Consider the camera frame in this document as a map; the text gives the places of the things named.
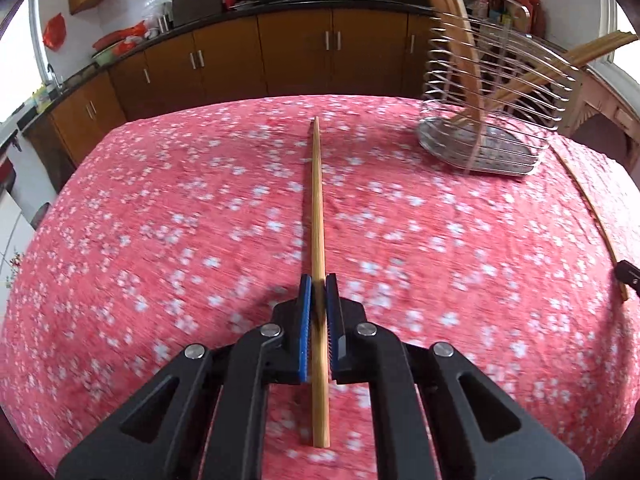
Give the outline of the red basin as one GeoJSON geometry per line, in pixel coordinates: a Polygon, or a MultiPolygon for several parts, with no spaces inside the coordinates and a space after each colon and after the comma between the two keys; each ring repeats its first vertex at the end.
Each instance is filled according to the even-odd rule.
{"type": "Polygon", "coordinates": [[[96,52],[100,52],[107,47],[111,47],[112,44],[116,44],[116,42],[125,40],[128,37],[143,37],[146,33],[146,25],[145,21],[141,21],[134,26],[130,26],[127,28],[114,30],[114,32],[109,32],[105,36],[96,40],[96,42],[92,45],[93,50],[96,52]]]}

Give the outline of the old cream side table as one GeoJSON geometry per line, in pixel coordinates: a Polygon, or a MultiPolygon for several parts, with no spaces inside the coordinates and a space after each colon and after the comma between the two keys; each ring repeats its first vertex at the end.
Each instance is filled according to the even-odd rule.
{"type": "Polygon", "coordinates": [[[592,70],[576,77],[559,133],[615,159],[628,172],[639,160],[639,113],[592,70]]]}

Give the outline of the red floral tablecloth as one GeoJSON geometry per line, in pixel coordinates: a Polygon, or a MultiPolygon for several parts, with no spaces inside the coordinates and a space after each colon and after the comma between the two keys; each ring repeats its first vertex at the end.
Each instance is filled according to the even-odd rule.
{"type": "Polygon", "coordinates": [[[1,406],[43,466],[193,341],[231,344],[308,270],[310,128],[320,119],[326,267],[402,340],[456,346],[587,469],[639,399],[639,192],[614,160],[552,136],[521,179],[427,154],[419,102],[298,96],[114,129],[41,223],[12,284],[1,406]]]}

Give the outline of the lower wooden kitchen cabinets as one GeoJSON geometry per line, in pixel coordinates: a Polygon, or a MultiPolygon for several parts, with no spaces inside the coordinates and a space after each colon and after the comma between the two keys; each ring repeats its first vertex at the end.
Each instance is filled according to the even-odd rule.
{"type": "Polygon", "coordinates": [[[370,9],[261,13],[162,40],[98,70],[24,131],[55,188],[111,130],[141,118],[298,94],[422,92],[434,20],[370,9]]]}

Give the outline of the green bowl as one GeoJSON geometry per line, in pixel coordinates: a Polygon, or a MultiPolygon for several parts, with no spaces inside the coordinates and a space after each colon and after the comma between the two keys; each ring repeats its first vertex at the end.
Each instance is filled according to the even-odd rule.
{"type": "Polygon", "coordinates": [[[114,46],[96,52],[96,54],[92,56],[92,62],[96,64],[96,66],[101,67],[113,63],[118,58],[119,53],[116,49],[116,44],[114,44],[114,46]]]}

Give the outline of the red plastic bag on wall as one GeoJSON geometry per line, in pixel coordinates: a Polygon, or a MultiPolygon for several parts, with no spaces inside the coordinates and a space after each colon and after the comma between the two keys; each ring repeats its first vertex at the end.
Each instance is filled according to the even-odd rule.
{"type": "Polygon", "coordinates": [[[58,52],[64,44],[65,39],[66,23],[63,14],[58,13],[47,21],[42,33],[42,42],[47,49],[58,52]]]}

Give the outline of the dark wooden cutting board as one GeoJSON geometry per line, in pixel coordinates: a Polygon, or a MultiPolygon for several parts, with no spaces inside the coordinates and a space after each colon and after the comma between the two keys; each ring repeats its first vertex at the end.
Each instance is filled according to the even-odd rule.
{"type": "Polygon", "coordinates": [[[171,5],[175,27],[218,16],[223,10],[222,0],[172,0],[171,5]]]}

